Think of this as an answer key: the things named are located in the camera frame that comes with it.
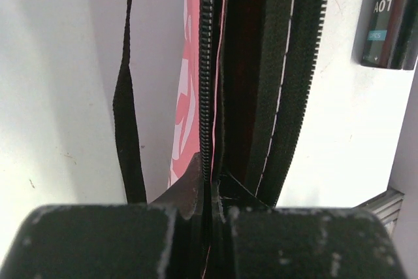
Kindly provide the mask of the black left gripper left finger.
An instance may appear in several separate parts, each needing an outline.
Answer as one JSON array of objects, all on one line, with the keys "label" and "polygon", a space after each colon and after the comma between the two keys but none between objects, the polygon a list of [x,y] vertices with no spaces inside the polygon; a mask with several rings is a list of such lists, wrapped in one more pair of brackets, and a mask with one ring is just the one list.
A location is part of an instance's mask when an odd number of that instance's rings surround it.
[{"label": "black left gripper left finger", "polygon": [[150,204],[48,205],[21,224],[6,256],[7,278],[199,278],[202,166]]}]

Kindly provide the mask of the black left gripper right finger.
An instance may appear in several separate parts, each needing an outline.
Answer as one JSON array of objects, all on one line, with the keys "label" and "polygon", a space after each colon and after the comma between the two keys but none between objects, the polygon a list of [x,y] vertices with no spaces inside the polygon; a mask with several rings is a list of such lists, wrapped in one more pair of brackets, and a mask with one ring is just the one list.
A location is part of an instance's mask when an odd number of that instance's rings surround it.
[{"label": "black left gripper right finger", "polygon": [[229,174],[212,182],[212,278],[405,278],[361,208],[271,208]]}]

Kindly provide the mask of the pink racket bag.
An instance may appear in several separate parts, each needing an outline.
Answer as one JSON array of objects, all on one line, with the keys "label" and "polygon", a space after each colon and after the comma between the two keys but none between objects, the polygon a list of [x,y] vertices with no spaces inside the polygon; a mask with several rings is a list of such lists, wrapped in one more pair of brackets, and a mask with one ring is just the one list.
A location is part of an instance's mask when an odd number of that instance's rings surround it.
[{"label": "pink racket bag", "polygon": [[200,160],[207,182],[226,170],[274,206],[300,135],[327,0],[186,3],[185,157]]}]

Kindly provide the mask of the black shuttlecock tube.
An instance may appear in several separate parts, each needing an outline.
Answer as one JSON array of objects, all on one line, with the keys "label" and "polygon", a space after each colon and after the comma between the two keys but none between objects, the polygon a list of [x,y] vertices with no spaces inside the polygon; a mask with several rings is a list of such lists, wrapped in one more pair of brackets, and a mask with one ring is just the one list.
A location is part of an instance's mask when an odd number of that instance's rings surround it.
[{"label": "black shuttlecock tube", "polygon": [[361,65],[412,71],[417,64],[417,0],[374,0]]}]

